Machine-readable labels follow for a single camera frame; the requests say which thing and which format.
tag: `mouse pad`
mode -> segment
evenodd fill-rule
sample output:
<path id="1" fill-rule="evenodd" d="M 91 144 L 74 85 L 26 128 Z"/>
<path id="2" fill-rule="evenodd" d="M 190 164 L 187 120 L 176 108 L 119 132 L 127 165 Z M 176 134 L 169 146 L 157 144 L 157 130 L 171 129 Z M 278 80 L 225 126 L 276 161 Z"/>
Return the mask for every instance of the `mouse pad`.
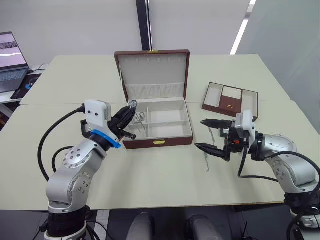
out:
<path id="1" fill-rule="evenodd" d="M 19 89 L 17 89 L 12 95 L 11 99 L 22 99 L 27 92 L 32 88 L 36 83 L 41 74 L 30 74 L 26 75 L 23 79 Z"/>

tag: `brown box exterior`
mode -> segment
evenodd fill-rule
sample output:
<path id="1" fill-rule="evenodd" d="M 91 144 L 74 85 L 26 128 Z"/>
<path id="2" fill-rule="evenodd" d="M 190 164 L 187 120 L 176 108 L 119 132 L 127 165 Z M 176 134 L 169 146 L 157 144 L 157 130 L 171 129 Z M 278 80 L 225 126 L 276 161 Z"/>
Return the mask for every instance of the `brown box exterior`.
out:
<path id="1" fill-rule="evenodd" d="M 187 83 L 188 83 L 188 72 L 189 72 L 189 60 L 190 60 L 190 51 L 187 49 L 184 50 L 159 50 L 159 51 L 116 51 L 114 53 L 114 58 L 116 66 L 118 68 L 119 75 L 121 76 L 119 56 L 128 56 L 128 55 L 154 55 L 154 54 L 186 54 L 186 66 L 185 66 L 185 83 L 183 98 L 186 100 L 187 94 Z M 125 86 L 124 79 L 121 79 L 123 91 L 126 100 L 129 100 L 127 89 Z M 194 139 L 193 129 L 191 126 L 192 136 L 185 137 L 159 137 L 156 139 L 144 139 L 144 140 L 123 140 L 123 144 L 126 149 L 144 149 L 144 148 L 158 148 L 158 147 L 169 147 L 169 146 L 182 146 L 182 145 L 191 145 Z"/>
<path id="2" fill-rule="evenodd" d="M 253 93 L 256 93 L 256 96 L 258 98 L 258 93 L 256 91 L 241 89 L 241 88 L 237 88 L 237 87 L 233 87 L 233 86 L 227 86 L 227 85 L 223 85 L 223 84 L 219 84 L 219 83 L 215 83 L 215 82 L 210 82 L 210 83 L 221 85 L 223 87 L 229 87 L 229 88 L 233 88 L 233 89 L 240 89 L 242 91 L 245 90 L 245 91 L 253 92 Z M 207 97 L 208 89 L 206 91 L 204 99 L 206 99 L 206 97 Z M 232 105 L 232 106 L 236 106 L 236 107 L 229 109 L 228 105 Z M 214 113 L 223 114 L 223 115 L 227 115 L 227 116 L 231 116 L 231 117 L 236 117 L 238 113 L 241 113 L 241 108 L 242 108 L 242 94 L 241 94 L 241 100 L 221 95 L 219 107 L 207 105 L 207 104 L 205 104 L 205 102 L 203 102 L 203 104 L 202 104 L 202 109 L 203 110 L 207 110 L 207 111 L 211 111 L 211 112 L 214 112 Z M 257 116 L 253 116 L 253 120 L 254 121 L 256 121 L 258 119 L 258 117 L 259 117 L 258 103 L 257 103 L 256 108 L 257 108 Z"/>

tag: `laptop keyboard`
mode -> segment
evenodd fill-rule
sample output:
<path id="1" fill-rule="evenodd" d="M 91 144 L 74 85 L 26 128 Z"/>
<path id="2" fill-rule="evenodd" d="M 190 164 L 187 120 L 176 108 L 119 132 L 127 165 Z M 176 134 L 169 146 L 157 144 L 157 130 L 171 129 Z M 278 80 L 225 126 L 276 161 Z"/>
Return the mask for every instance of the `laptop keyboard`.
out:
<path id="1" fill-rule="evenodd" d="M 17 71 L 0 72 L 0 82 L 9 81 L 13 79 L 21 79 L 26 71 L 26 69 L 22 69 Z"/>

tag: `open jewelry box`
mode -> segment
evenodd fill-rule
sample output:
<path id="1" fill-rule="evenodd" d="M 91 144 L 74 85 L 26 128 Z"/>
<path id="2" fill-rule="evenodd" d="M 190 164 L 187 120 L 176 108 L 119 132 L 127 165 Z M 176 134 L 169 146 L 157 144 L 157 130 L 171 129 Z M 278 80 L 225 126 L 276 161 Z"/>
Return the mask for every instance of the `open jewelry box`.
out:
<path id="1" fill-rule="evenodd" d="M 251 110 L 255 121 L 258 118 L 258 93 L 210 82 L 202 109 L 231 117 Z"/>
<path id="2" fill-rule="evenodd" d="M 137 101 L 126 131 L 127 149 L 190 145 L 193 132 L 186 105 L 188 50 L 117 51 L 115 62 L 127 102 Z"/>

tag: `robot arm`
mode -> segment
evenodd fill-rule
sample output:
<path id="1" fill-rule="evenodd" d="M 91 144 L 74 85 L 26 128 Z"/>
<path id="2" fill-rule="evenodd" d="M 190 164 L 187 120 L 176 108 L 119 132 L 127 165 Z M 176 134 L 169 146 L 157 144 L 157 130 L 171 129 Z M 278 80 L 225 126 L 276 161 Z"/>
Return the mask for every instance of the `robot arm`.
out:
<path id="1" fill-rule="evenodd" d="M 69 150 L 61 167 L 48 181 L 49 216 L 45 239 L 84 237 L 87 226 L 85 206 L 92 178 L 110 148 L 120 148 L 123 137 L 136 138 L 134 134 L 124 131 L 136 113 L 136 106 L 137 102 L 132 101 L 112 117 L 109 103 L 85 101 L 85 118 L 93 130 L 89 139 Z"/>
<path id="2" fill-rule="evenodd" d="M 201 123 L 220 129 L 221 133 L 227 129 L 227 134 L 222 136 L 225 138 L 223 149 L 196 143 L 200 150 L 227 162 L 230 161 L 231 153 L 240 153 L 244 158 L 249 153 L 254 161 L 266 161 L 285 192 L 284 202 L 290 206 L 292 216 L 302 215 L 298 224 L 305 228 L 320 229 L 319 179 L 316 178 L 315 170 L 317 166 L 297 153 L 293 141 L 282 135 L 266 135 L 255 131 L 251 111 L 238 113 L 233 121 L 206 119 Z"/>

